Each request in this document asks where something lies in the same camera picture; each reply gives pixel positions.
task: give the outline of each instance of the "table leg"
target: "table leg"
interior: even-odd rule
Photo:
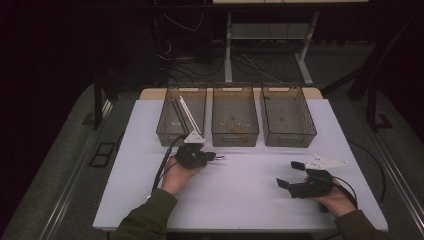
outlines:
[[[305,64],[305,56],[306,52],[308,51],[309,45],[312,40],[312,35],[315,31],[315,26],[318,21],[319,11],[316,11],[312,14],[311,22],[308,27],[308,32],[306,33],[302,49],[300,50],[300,53],[295,54],[297,65],[299,66],[300,73],[302,74],[303,80],[305,81],[305,84],[311,85],[313,84],[311,75],[309,74],[308,68]]]
[[[233,72],[231,70],[231,12],[227,17],[227,39],[225,49],[225,82],[233,81]]]

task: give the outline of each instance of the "gray carpet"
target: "gray carpet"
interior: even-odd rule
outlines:
[[[261,81],[270,81],[269,77],[252,68],[249,60],[240,55],[243,54],[273,78],[300,81],[300,73],[292,55],[300,45],[295,43],[279,44],[281,45],[276,50],[271,49],[272,51],[264,52],[260,52],[249,44],[235,45],[233,55],[237,60],[233,60],[233,80],[251,81],[255,84]],[[372,49],[373,44],[367,43],[312,44],[306,57],[306,64],[315,87],[325,87],[352,72],[367,59]],[[177,70],[169,72],[170,81],[207,81],[209,83],[223,81],[222,61],[223,57],[220,51],[212,64],[184,60],[181,62],[183,67],[175,67]],[[361,170],[378,200],[382,191],[382,178],[373,158],[381,162],[381,156],[367,130],[368,126],[364,124],[365,99],[359,102],[349,101],[346,97],[348,88],[349,84],[346,84],[325,97],[330,100],[345,136],[351,142],[351,149]],[[90,87],[81,95],[6,230],[3,240],[40,237],[55,204],[60,199],[62,190],[78,165],[82,152],[85,151],[88,154],[83,159],[85,162],[75,185],[75,192],[70,196],[63,219],[52,232],[50,239],[106,239],[106,233],[92,228],[92,223],[114,159],[112,157],[105,168],[89,167],[88,162],[99,143],[119,142],[119,138],[126,128],[134,101],[138,96],[139,93],[121,94],[120,99],[113,103],[112,111],[102,123],[102,129],[93,134],[91,126],[81,125],[86,115],[93,111],[92,88]],[[413,189],[417,198],[423,202],[423,142],[418,139],[384,95],[378,97],[378,113],[385,114],[394,127],[393,129],[382,129],[378,135],[404,174],[406,182]],[[86,144],[90,136],[95,140]],[[388,221],[390,235],[394,239],[423,239],[394,184],[388,177],[386,178],[387,189],[381,209]],[[315,239],[325,236],[327,235],[315,236]]]

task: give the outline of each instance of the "person's arm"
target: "person's arm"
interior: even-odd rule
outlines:
[[[330,194],[313,198],[328,208],[334,215],[337,229],[343,239],[349,240],[389,240],[386,233],[374,228],[361,210],[357,210],[347,196],[336,187]]]
[[[113,240],[166,239],[169,216],[177,204],[175,195],[180,192],[191,176],[201,170],[186,169],[171,157],[164,167],[161,189],[153,191],[147,202],[132,210],[112,235]]]

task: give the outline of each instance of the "black cable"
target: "black cable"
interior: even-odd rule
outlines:
[[[186,73],[184,71],[181,71],[181,70],[178,70],[178,69],[175,69],[175,68],[172,68],[171,70],[184,74],[185,76],[187,76],[188,78],[190,78],[190,80],[192,82],[194,82],[194,78],[192,76],[188,75],[188,73]]]
[[[124,134],[125,134],[125,131],[123,131],[121,133],[121,135],[119,136],[118,141],[116,143],[116,150],[117,150],[117,152],[119,152],[119,148],[121,147],[121,142],[122,142],[122,138],[124,137]]]
[[[265,58],[247,57],[246,55],[243,56],[243,54],[240,54],[240,56],[242,57],[242,59],[244,59],[244,60],[246,60],[248,62],[248,63],[243,63],[242,61],[238,60],[236,58],[236,56],[232,57],[231,59],[238,61],[241,65],[243,65],[245,67],[248,67],[248,68],[251,68],[251,69],[255,69],[257,71],[262,71],[262,72],[265,72],[265,71],[268,71],[268,70],[271,69],[271,64]],[[258,66],[257,63],[253,63],[253,61],[250,62],[249,59],[250,59],[250,61],[252,61],[251,59],[261,59],[261,60],[263,60],[266,63],[267,66],[265,68],[261,68],[261,67]]]
[[[174,141],[171,142],[171,145],[169,146],[168,150],[166,150],[165,156],[162,159],[162,163],[160,164],[160,167],[158,169],[158,172],[156,173],[155,181],[153,183],[152,192],[158,187],[160,182],[161,173],[163,171],[163,168],[165,167],[166,162],[168,161],[169,156],[171,155],[172,148],[174,147],[175,143],[177,143],[178,140],[185,138],[187,135],[180,135],[174,139]]]
[[[366,148],[362,147],[361,145],[354,143],[352,141],[347,141],[348,143],[362,149],[364,152],[366,152],[368,155],[371,156],[371,158],[375,161],[375,163],[377,163],[378,168],[380,169],[380,173],[381,173],[381,179],[382,179],[382,190],[381,190],[381,195],[380,195],[380,205],[383,205],[383,200],[384,200],[384,196],[386,195],[386,176],[384,174],[384,170],[383,167],[381,166],[380,162],[377,160],[377,158],[370,152],[368,151]]]
[[[339,177],[334,177],[333,176],[333,178],[335,178],[335,179],[337,179],[337,180],[340,180],[340,181],[342,181],[342,182],[344,182],[346,185],[348,185],[349,186],[349,188],[352,190],[352,192],[353,192],[353,198],[355,199],[355,201],[356,202],[358,202],[358,199],[356,198],[356,192],[355,192],[355,190],[353,189],[353,187],[349,184],[349,183],[347,183],[345,180],[343,180],[343,179],[341,179],[341,178],[339,178]]]
[[[231,59],[232,59],[232,61],[231,61],[231,63],[232,64],[234,64],[234,66],[240,71],[240,72],[242,72],[242,73],[244,73],[244,74],[247,74],[247,75],[251,75],[251,76],[257,76],[257,75],[260,75],[261,73],[260,72],[258,72],[258,70],[257,69],[255,69],[256,71],[254,72],[254,73],[250,73],[250,72],[246,72],[245,70],[243,70],[243,69],[241,69],[241,67],[238,65],[238,60],[236,60],[235,58],[232,58],[231,57]]]
[[[217,73],[219,72],[219,70],[221,69],[221,67],[222,67],[223,63],[224,63],[224,59],[223,59],[223,60],[221,61],[221,63],[219,64],[218,69],[216,69],[215,71],[213,71],[213,72],[211,72],[211,73],[197,73],[197,72],[195,72],[195,71],[191,70],[190,68],[188,68],[188,67],[186,67],[186,66],[183,66],[183,65],[181,65],[181,64],[177,64],[175,67],[181,67],[181,68],[184,68],[185,70],[187,70],[187,71],[189,71],[189,72],[191,72],[191,73],[193,73],[194,75],[197,75],[197,76],[209,77],[209,76],[213,76],[213,75],[217,74]]]

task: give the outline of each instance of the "electrical cable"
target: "electrical cable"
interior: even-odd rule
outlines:
[[[262,73],[262,75],[264,75],[264,76],[266,76],[266,77],[268,77],[268,78],[270,78],[270,79],[273,79],[273,80],[275,80],[275,81],[277,81],[277,82],[283,82],[283,81],[281,81],[281,80],[279,80],[279,79],[276,79],[276,78],[274,78],[274,77],[271,77],[271,76],[269,76],[268,74],[266,74],[266,73],[264,73],[264,72],[262,72],[256,65],[255,65],[255,63],[254,62],[252,62],[252,60],[250,60],[248,57],[246,57],[246,55],[244,55],[244,54],[240,54],[240,56],[242,56],[242,57],[244,57],[244,58],[246,58],[260,73]]]
[[[156,173],[156,177],[155,180],[153,182],[153,187],[152,187],[152,192],[158,187],[159,182],[160,182],[160,178],[161,178],[161,173],[163,171],[163,168],[165,167],[166,162],[168,161],[169,156],[171,155],[171,151],[172,148],[174,147],[175,143],[177,143],[178,140],[187,137],[187,135],[180,135],[178,137],[176,137],[172,142],[171,145],[169,146],[168,150],[166,150],[165,156],[162,159],[162,162],[159,166],[158,172]]]
[[[384,201],[384,196],[386,195],[386,176],[384,174],[384,170],[383,167],[381,166],[380,162],[377,160],[377,158],[370,152],[368,151],[366,148],[364,148],[363,146],[354,143],[352,141],[347,141],[348,143],[360,148],[362,151],[366,152],[369,156],[371,156],[371,158],[375,161],[375,163],[377,164],[378,168],[380,169],[380,173],[381,173],[381,180],[382,180],[382,190],[381,190],[381,195],[380,195],[380,205],[383,205],[383,201]]]
[[[192,76],[190,76],[188,73],[186,73],[186,72],[184,72],[184,71],[181,71],[181,70],[179,70],[179,69],[175,69],[175,68],[172,68],[171,70],[184,74],[185,76],[187,76],[188,78],[190,78],[190,80],[191,80],[192,82],[194,82],[194,78],[193,78]]]
[[[262,57],[250,57],[250,58],[248,58],[246,55],[244,55],[244,59],[247,59],[248,61],[249,61],[249,59],[260,59],[260,60],[262,60],[266,64],[266,67],[265,68],[260,68],[257,63],[255,63],[255,65],[253,65],[254,67],[252,67],[252,62],[253,61],[252,62],[249,61],[250,64],[245,64],[242,61],[239,61],[241,65],[246,66],[248,68],[251,68],[251,69],[254,69],[254,70],[261,70],[261,71],[268,71],[268,70],[271,69],[271,64],[265,58],[262,58]]]
[[[119,136],[118,141],[116,143],[116,150],[117,150],[117,152],[119,152],[119,148],[121,147],[121,142],[122,142],[122,138],[124,137],[124,134],[125,134],[125,131],[123,131],[121,133],[121,135]]]
[[[192,32],[196,32],[198,29],[199,29],[199,27],[200,27],[200,25],[202,25],[202,22],[203,22],[203,12],[202,12],[202,14],[200,15],[200,20],[199,20],[199,24],[197,24],[197,27],[195,28],[195,29],[191,29],[191,28],[189,28],[189,27],[186,27],[186,26],[184,26],[184,25],[182,25],[182,24],[180,24],[180,23],[178,23],[178,22],[176,22],[175,20],[173,20],[172,18],[170,18],[170,17],[168,17],[168,15],[166,15],[166,14],[162,14],[166,19],[168,19],[169,21],[171,21],[172,23],[174,23],[175,25],[177,25],[177,26],[179,26],[179,27],[181,27],[181,28],[183,28],[183,29],[186,29],[186,30],[189,30],[189,31],[192,31]]]
[[[353,192],[353,198],[355,199],[355,201],[358,201],[358,198],[356,197],[356,192],[355,192],[355,190],[353,189],[353,187],[349,183],[347,183],[345,180],[343,180],[343,179],[341,179],[339,177],[334,177],[333,176],[333,178],[335,178],[337,180],[340,180],[340,181],[344,182],[346,185],[348,185],[349,188],[350,188],[350,190],[352,190],[352,192]]]
[[[219,70],[221,69],[223,63],[224,63],[224,59],[222,59],[222,61],[219,64],[218,68],[215,71],[211,72],[211,73],[197,73],[197,72],[195,72],[195,71],[193,71],[193,70],[189,69],[188,67],[183,66],[181,64],[177,64],[177,65],[175,65],[175,67],[184,68],[185,70],[187,70],[187,71],[189,71],[189,72],[191,72],[191,73],[193,73],[193,74],[195,74],[197,76],[209,77],[209,76],[213,76],[213,75],[217,74],[219,72]]]
[[[236,58],[234,58],[234,57],[231,57],[231,63],[240,71],[240,72],[242,72],[242,73],[244,73],[244,74],[247,74],[247,75],[251,75],[251,76],[257,76],[257,75],[260,75],[261,73],[259,73],[259,72],[257,72],[257,71],[255,71],[254,73],[251,73],[251,72],[247,72],[247,71],[245,71],[245,70],[243,70],[241,67],[240,67],[240,65],[239,65],[239,60],[237,60]]]

